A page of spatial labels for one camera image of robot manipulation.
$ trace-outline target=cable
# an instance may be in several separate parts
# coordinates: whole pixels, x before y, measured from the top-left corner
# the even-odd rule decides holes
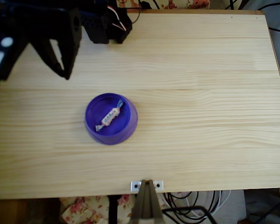
[[[220,206],[220,201],[221,201],[221,195],[222,195],[222,191],[219,191],[219,198],[218,198],[218,203],[217,203],[217,206],[215,206],[215,210],[211,212],[211,214],[213,214],[214,212],[216,212],[217,210],[219,210],[219,206]],[[196,216],[196,217],[199,217],[199,219],[202,219],[204,218],[205,216],[200,216],[198,214],[196,214],[194,211],[192,211],[192,213]]]
[[[260,217],[254,224],[260,223],[263,219],[265,219],[269,214],[271,214],[274,210],[276,210],[280,206],[280,202],[272,207],[266,214]]]
[[[158,6],[158,3],[155,0],[153,0],[153,2],[155,4],[155,6],[157,7],[157,9],[160,9],[160,7]]]
[[[118,16],[117,12],[115,11],[115,9],[114,9],[114,8],[112,8],[111,6],[108,6],[107,8],[108,8],[108,9],[110,9],[111,11],[113,11],[113,12],[115,13],[115,15],[116,15],[116,17],[117,17],[117,20],[118,20],[118,21],[119,21],[119,23],[121,24],[121,26],[122,26],[123,30],[124,30],[124,31],[126,31],[126,27],[125,27],[125,25],[123,25],[123,24],[122,24],[122,22],[120,21],[119,16]]]
[[[224,201],[222,203],[221,202],[221,197],[222,197],[222,191],[219,191],[219,197],[218,197],[218,200],[215,204],[215,206],[213,208],[212,205],[214,203],[214,199],[215,199],[215,192],[213,192],[213,198],[212,198],[212,201],[210,203],[210,207],[209,207],[209,212],[210,214],[213,216],[224,204],[225,202],[228,200],[228,198],[230,197],[230,194],[231,194],[231,190],[229,191],[227,197],[224,199]],[[196,204],[197,200],[198,200],[198,195],[199,193],[197,192],[197,196],[196,196],[196,200],[194,202],[194,205]],[[166,204],[172,208],[172,209],[176,209],[176,210],[172,210],[172,212],[175,214],[175,216],[183,223],[183,224],[189,224],[187,223],[186,221],[182,220],[180,216],[182,216],[183,218],[187,218],[187,219],[190,219],[190,220],[196,220],[198,222],[196,223],[191,223],[191,224],[199,224],[201,222],[203,222],[205,219],[207,219],[206,215],[203,215],[203,216],[200,216],[198,214],[196,214],[194,212],[194,210],[189,210],[187,213],[182,213],[180,210],[178,210],[175,202],[173,201],[173,197],[172,197],[172,194],[171,193],[168,193],[168,199],[166,198],[166,194],[164,193],[164,196],[165,196],[165,201],[166,201]],[[188,213],[192,212],[196,217],[189,217],[187,216]]]
[[[177,224],[179,224],[175,219],[173,219],[169,214],[167,214],[167,212],[169,212],[169,211],[182,211],[182,210],[202,210],[204,213],[205,213],[205,215],[207,216],[207,218],[209,218],[209,220],[210,220],[210,222],[212,223],[212,224],[217,224],[217,222],[214,220],[214,218],[211,216],[211,214],[209,213],[209,211],[207,211],[204,207],[202,207],[202,206],[191,206],[191,207],[183,207],[183,208],[175,208],[175,209],[164,209],[164,210],[162,210],[162,213],[164,214],[164,215],[166,215],[167,217],[169,217],[172,221],[174,221],[175,223],[177,223]]]
[[[234,10],[233,1],[232,1],[232,0],[229,0],[229,2],[230,2],[230,9],[231,9],[231,10]]]
[[[140,11],[141,11],[141,2],[140,0],[138,0],[138,3],[139,3],[139,13],[138,13],[138,17],[136,18],[136,20],[134,22],[132,22],[132,24],[134,24],[135,22],[138,21],[139,17],[140,17]]]
[[[258,10],[262,10],[262,9],[264,9],[266,7],[270,7],[270,6],[279,6],[279,5],[280,5],[280,2],[272,3],[272,4],[268,4],[268,5],[263,6],[263,7],[259,8]],[[271,27],[269,27],[269,29],[273,30],[273,31],[280,32],[280,29],[275,29],[275,28],[271,28]]]
[[[231,2],[231,1],[230,1]],[[234,3],[236,3],[237,2],[237,0],[234,0],[234,2],[232,3],[232,4],[234,4]],[[226,8],[225,8],[225,10],[226,9],[229,9],[229,7],[231,6],[231,4],[229,5],[229,6],[227,6]]]
[[[280,5],[280,2],[272,3],[272,4],[268,4],[268,5],[263,6],[263,7],[259,8],[258,10],[262,10],[262,9],[264,9],[266,7],[270,7],[270,6],[279,6],[279,5]]]
[[[176,198],[176,199],[185,199],[185,198],[187,198],[187,197],[189,197],[190,195],[191,195],[191,193],[192,193],[192,191],[190,192],[190,193],[188,193],[186,196],[184,196],[184,197],[177,197],[177,196],[174,196],[173,194],[171,194],[171,196],[172,197],[174,197],[174,198]]]
[[[280,29],[275,29],[275,28],[271,28],[269,27],[270,30],[273,30],[273,31],[277,31],[277,32],[280,32]]]

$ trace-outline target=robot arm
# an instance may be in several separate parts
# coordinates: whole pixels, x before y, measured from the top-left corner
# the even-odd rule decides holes
[[[122,43],[132,30],[126,9],[104,0],[83,2],[6,0],[0,10],[0,80],[8,78],[28,43],[56,74],[69,79],[81,41],[82,25],[94,43],[107,44],[109,39]],[[63,66],[50,39],[58,42]]]

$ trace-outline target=candy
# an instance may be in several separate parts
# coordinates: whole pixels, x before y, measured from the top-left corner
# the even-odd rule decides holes
[[[101,125],[95,125],[95,130],[98,132],[104,126],[109,126],[111,121],[116,118],[120,114],[120,108],[123,105],[123,101],[119,100],[117,103],[117,107],[114,107],[103,119]]]

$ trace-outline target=black cable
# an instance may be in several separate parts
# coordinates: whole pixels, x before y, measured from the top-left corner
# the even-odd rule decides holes
[[[272,3],[272,4],[268,4],[268,5],[263,6],[263,7],[259,8],[258,10],[262,10],[262,9],[264,9],[266,7],[270,7],[270,6],[279,6],[279,5],[280,5],[280,2]],[[275,28],[271,28],[271,27],[269,27],[269,29],[273,30],[273,31],[280,32],[280,29],[275,29]]]
[[[237,2],[237,0],[234,0],[233,4],[236,3],[236,2]],[[230,4],[229,6],[227,6],[227,7],[225,8],[225,10],[226,10],[226,9],[229,9],[230,6],[231,6],[231,4]]]
[[[263,7],[259,8],[258,10],[262,10],[262,9],[264,9],[266,7],[270,7],[270,6],[279,6],[279,5],[280,5],[280,2],[272,3],[272,4],[268,4],[268,5],[263,6]]]
[[[168,202],[169,206],[170,206],[172,209],[174,209],[174,207],[173,207],[172,204],[171,204],[171,201],[170,201],[169,196],[171,196],[171,200],[172,200],[172,203],[173,203],[174,207],[177,208],[175,202],[173,201],[173,198],[172,198],[172,194],[171,194],[171,193],[168,193],[168,199],[167,199],[166,196],[165,196],[165,200]],[[195,199],[195,202],[194,202],[193,206],[196,205],[196,202],[197,202],[197,200],[198,200],[198,196],[199,196],[199,193],[197,192],[197,196],[196,196],[196,199]],[[212,197],[212,200],[211,200],[211,203],[210,203],[209,212],[213,212],[213,211],[216,209],[216,206],[217,206],[218,203],[219,203],[219,199],[218,199],[217,202],[216,202],[215,207],[211,210],[211,207],[212,207],[212,205],[213,205],[213,203],[214,203],[214,200],[215,200],[215,192],[213,191],[213,197]],[[191,210],[189,210],[187,213],[182,213],[181,211],[178,211],[178,210],[175,210],[175,211],[173,211],[173,212],[174,212],[175,216],[176,216],[182,223],[184,223],[184,224],[187,224],[187,223],[186,223],[184,220],[182,220],[181,218],[179,218],[178,215],[181,215],[181,216],[183,216],[184,218],[187,218],[187,219],[190,219],[190,220],[196,220],[196,221],[199,220],[199,222],[196,222],[196,223],[193,223],[193,224],[199,224],[199,223],[203,222],[205,219],[207,219],[206,215],[204,215],[204,216],[202,216],[202,217],[199,217],[199,218],[196,218],[196,217],[194,218],[194,217],[189,217],[189,216],[187,216],[187,214],[190,213]]]
[[[207,216],[207,218],[209,218],[209,220],[210,220],[210,222],[212,223],[212,224],[217,224],[217,222],[214,220],[214,218],[211,216],[211,214],[210,214],[210,212],[209,211],[207,211],[204,207],[202,207],[202,206],[191,206],[191,207],[183,207],[183,208],[175,208],[175,209],[163,209],[162,210],[162,213],[164,214],[164,215],[166,215],[167,217],[169,217],[172,221],[174,221],[175,223],[177,223],[177,224],[179,224],[175,219],[173,219],[169,214],[167,214],[167,212],[170,212],[170,211],[182,211],[182,210],[190,210],[190,211],[192,211],[192,210],[202,210],[204,213],[205,213],[205,215]]]
[[[263,219],[265,219],[269,214],[271,214],[274,210],[276,210],[280,206],[280,202],[276,204],[272,209],[270,209],[266,214],[259,218],[254,224],[260,223]]]
[[[177,196],[174,196],[173,194],[171,194],[171,196],[174,197],[174,198],[176,198],[176,199],[185,199],[185,198],[189,197],[190,194],[192,194],[192,191],[191,191],[190,193],[188,193],[188,194],[187,194],[186,196],[184,196],[184,197],[177,197]]]
[[[155,0],[153,0],[153,2],[155,4],[155,6],[157,6],[157,9],[160,9],[160,7],[158,6],[158,3]]]
[[[277,32],[280,32],[280,29],[275,29],[275,28],[271,28],[269,27],[270,30],[273,30],[273,31],[277,31]]]
[[[138,17],[136,18],[136,20],[134,22],[132,22],[132,24],[134,24],[135,22],[138,21],[139,17],[140,17],[140,11],[141,11],[141,2],[140,0],[138,0],[138,3],[139,3],[139,13],[138,13]]]
[[[229,3],[230,3],[230,9],[231,9],[231,10],[234,10],[233,1],[232,1],[232,0],[229,0]]]
[[[196,205],[196,202],[197,202],[197,200],[198,200],[198,196],[199,196],[199,193],[197,192],[197,196],[196,196],[196,199],[195,199],[195,202],[194,202],[194,205],[193,205],[193,206]],[[165,195],[165,193],[164,193],[164,197],[165,197],[166,202],[167,202],[167,203],[169,204],[169,206],[173,209],[172,211],[173,211],[173,213],[175,214],[175,216],[176,216],[183,224],[189,224],[189,223],[187,223],[187,222],[185,222],[184,220],[182,220],[181,218],[179,218],[179,217],[177,216],[177,214],[181,214],[184,218],[188,218],[188,219],[192,219],[192,220],[194,219],[194,218],[192,218],[192,217],[188,217],[188,216],[185,215],[185,214],[190,213],[191,210],[189,210],[187,213],[181,213],[181,211],[179,211],[177,207],[173,208],[172,203],[171,203],[170,198],[169,198],[169,195],[168,195],[168,199],[167,199],[167,198],[166,198],[166,195]],[[211,206],[212,206],[212,204],[213,204],[213,202],[214,202],[214,198],[215,198],[215,192],[213,192],[213,198],[212,198]],[[217,199],[217,202],[216,202],[215,206],[213,207],[213,209],[211,209],[211,206],[210,206],[210,208],[209,208],[209,212],[210,212],[210,213],[212,213],[212,212],[215,211],[215,209],[217,208],[218,203],[219,203],[219,198]],[[176,220],[175,220],[172,216],[170,216],[169,214],[166,214],[166,215],[167,215],[171,220],[173,220],[175,223],[180,224],[180,223],[178,223],[178,221],[176,221]],[[199,222],[191,223],[191,224],[200,224],[200,223],[202,223],[205,219],[207,219],[207,217],[198,218],[198,220],[200,220]]]

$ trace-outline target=white wire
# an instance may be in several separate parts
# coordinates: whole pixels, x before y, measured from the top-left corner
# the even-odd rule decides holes
[[[119,29],[122,29],[123,31],[125,31],[121,26],[119,26],[119,25],[117,25],[115,23],[112,23],[112,25],[114,25],[114,26],[118,27]]]
[[[214,215],[223,205],[224,203],[228,200],[229,196],[231,194],[231,190],[229,190],[229,193],[227,195],[227,197],[224,199],[224,201],[222,202],[222,204],[218,207],[218,209],[214,210],[214,212],[212,212],[212,215]]]
[[[221,201],[221,191],[219,191],[219,200],[218,200],[218,204],[217,204],[217,206],[216,206],[216,210],[214,210],[213,212],[219,210],[220,201]],[[193,210],[192,210],[191,212],[192,212],[197,218],[200,218],[200,219],[202,219],[202,218],[205,216],[205,215],[200,216],[200,215],[196,214]]]
[[[117,12],[115,11],[115,9],[112,8],[111,6],[108,6],[108,9],[110,9],[111,11],[113,11],[113,12],[115,13],[115,15],[116,15],[116,17],[117,17],[119,23],[121,24],[123,30],[126,31],[126,27],[125,27],[125,26],[122,24],[122,22],[120,21],[119,16],[118,16]]]
[[[220,190],[220,191],[219,191],[218,204],[217,204],[217,206],[216,206],[216,209],[215,209],[213,212],[210,213],[212,216],[213,216],[213,215],[225,204],[225,202],[228,200],[228,198],[229,198],[229,196],[230,196],[230,194],[231,194],[231,190],[229,191],[227,197],[224,199],[224,201],[222,202],[222,204],[220,204],[220,202],[221,202],[221,193],[222,193],[222,191]],[[168,204],[168,202],[165,200],[163,194],[161,194],[161,197],[162,197],[163,201],[166,203],[166,205],[167,205],[168,207],[170,207],[170,205]],[[186,197],[185,199],[186,199],[187,205],[190,207],[190,203],[189,203],[188,198]],[[203,219],[203,217],[205,216],[205,215],[200,216],[200,215],[196,214],[193,210],[192,210],[191,212],[192,212],[197,218],[199,218],[200,220]]]

